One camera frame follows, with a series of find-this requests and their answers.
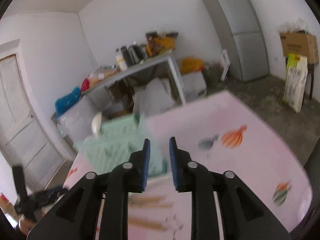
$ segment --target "blue cloth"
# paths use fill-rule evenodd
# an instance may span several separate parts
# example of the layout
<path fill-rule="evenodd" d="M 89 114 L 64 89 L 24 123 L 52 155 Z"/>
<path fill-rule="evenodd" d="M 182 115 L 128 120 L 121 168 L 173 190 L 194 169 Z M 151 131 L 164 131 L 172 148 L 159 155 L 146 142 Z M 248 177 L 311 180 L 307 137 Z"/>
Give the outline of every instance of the blue cloth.
<path fill-rule="evenodd" d="M 73 89 L 73 91 L 70 94 L 62 98 L 59 98 L 54 104 L 56 107 L 55 119 L 57 120 L 66 111 L 68 111 L 68 109 L 74 106 L 79 101 L 80 96 L 81 96 L 81 89 L 80 87 L 76 87 L 75 89 Z"/>

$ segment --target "desk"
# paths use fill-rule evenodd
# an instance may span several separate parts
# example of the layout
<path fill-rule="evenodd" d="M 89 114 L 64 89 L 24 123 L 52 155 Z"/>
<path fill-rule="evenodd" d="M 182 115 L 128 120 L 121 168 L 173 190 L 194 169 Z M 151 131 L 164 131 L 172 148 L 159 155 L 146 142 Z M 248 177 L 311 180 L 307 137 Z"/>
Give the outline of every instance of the desk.
<path fill-rule="evenodd" d="M 146 125 L 157 141 L 164 159 L 169 160 L 169 138 L 175 136 L 178 148 L 188 151 L 194 161 L 203 164 L 210 171 L 234 171 L 289 232 L 307 213 L 312 190 L 303 167 L 285 142 L 229 92 L 214 94 L 149 117 Z M 230 131 L 239 132 L 240 127 L 242 142 L 234 148 L 224 144 L 224 135 Z M 199 148 L 199 142 L 204 138 L 217 136 L 212 147 Z M 72 187 L 92 170 L 89 162 L 79 153 L 65 186 Z M 162 227 L 152 230 L 129 223 L 130 240 L 171 240 L 173 233 L 177 240 L 190 239 L 191 194 L 175 192 L 170 175 L 161 179 L 162 182 L 158 184 L 152 179 L 148 180 L 147 190 L 140 196 L 163 196 L 163 205 L 172 204 L 172 207 L 129 207 L 128 214 L 131 219 L 148 219 L 156 224 L 160 223 Z M 285 187 L 287 191 L 282 202 L 274 198 L 279 187 Z M 177 230 L 179 225 L 183 225 L 180 231 Z"/>
<path fill-rule="evenodd" d="M 168 62 L 170 71 L 172 72 L 174 82 L 175 82 L 177 89 L 178 89 L 178 93 L 179 93 L 181 102 L 183 105 L 185 105 L 186 98 L 183 93 L 183 82 L 182 82 L 180 70 L 178 68 L 178 64 L 177 64 L 175 58 L 173 57 L 172 53 L 165 53 L 165 54 L 147 59 L 141 64 L 133 65 L 133 66 L 129 67 L 126 71 L 119 72 L 119 73 L 111 76 L 110 78 L 107 78 L 106 80 L 100 82 L 98 85 L 94 86 L 93 88 L 88 89 L 87 91 L 82 93 L 82 95 L 89 94 L 92 91 L 95 91 L 96 89 L 99 89 L 102 87 L 110 87 L 115 82 L 122 80 L 125 77 L 128 77 L 128 76 L 135 74 L 135 73 L 137 73 L 141 70 L 144 70 L 146 68 L 153 67 L 153 66 L 155 66 L 159 63 L 162 63 L 162 62 Z"/>

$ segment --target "cardboard box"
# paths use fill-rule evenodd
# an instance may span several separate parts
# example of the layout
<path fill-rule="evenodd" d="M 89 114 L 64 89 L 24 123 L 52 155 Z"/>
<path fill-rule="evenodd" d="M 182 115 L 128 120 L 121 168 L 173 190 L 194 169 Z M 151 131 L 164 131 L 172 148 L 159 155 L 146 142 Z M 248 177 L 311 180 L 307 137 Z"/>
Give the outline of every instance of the cardboard box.
<path fill-rule="evenodd" d="M 280 33 L 283 55 L 296 53 L 308 58 L 308 63 L 319 63 L 316 37 L 303 33 Z"/>

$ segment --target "refrigerator door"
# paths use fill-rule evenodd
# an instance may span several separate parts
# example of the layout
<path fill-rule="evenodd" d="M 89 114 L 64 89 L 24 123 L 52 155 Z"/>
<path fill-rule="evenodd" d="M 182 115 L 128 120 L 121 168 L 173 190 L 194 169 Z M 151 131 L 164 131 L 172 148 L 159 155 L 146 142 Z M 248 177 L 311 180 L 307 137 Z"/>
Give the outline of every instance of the refrigerator door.
<path fill-rule="evenodd" d="M 218 0 L 228 20 L 233 35 L 260 32 L 250 0 Z"/>
<path fill-rule="evenodd" d="M 268 59 L 261 33 L 234 36 L 239 53 L 243 81 L 269 74 Z"/>

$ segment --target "concrete floor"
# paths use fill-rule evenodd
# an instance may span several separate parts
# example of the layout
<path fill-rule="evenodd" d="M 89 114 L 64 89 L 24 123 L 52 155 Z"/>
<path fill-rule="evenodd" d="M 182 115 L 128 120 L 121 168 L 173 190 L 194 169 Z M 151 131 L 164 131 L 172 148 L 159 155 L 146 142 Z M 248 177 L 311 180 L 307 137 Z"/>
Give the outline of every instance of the concrete floor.
<path fill-rule="evenodd" d="M 300 113 L 282 103 L 284 81 L 274 76 L 241 83 L 232 78 L 208 94 L 229 90 L 256 112 L 289 145 L 302 165 L 308 160 L 320 136 L 320 103 L 306 96 Z"/>

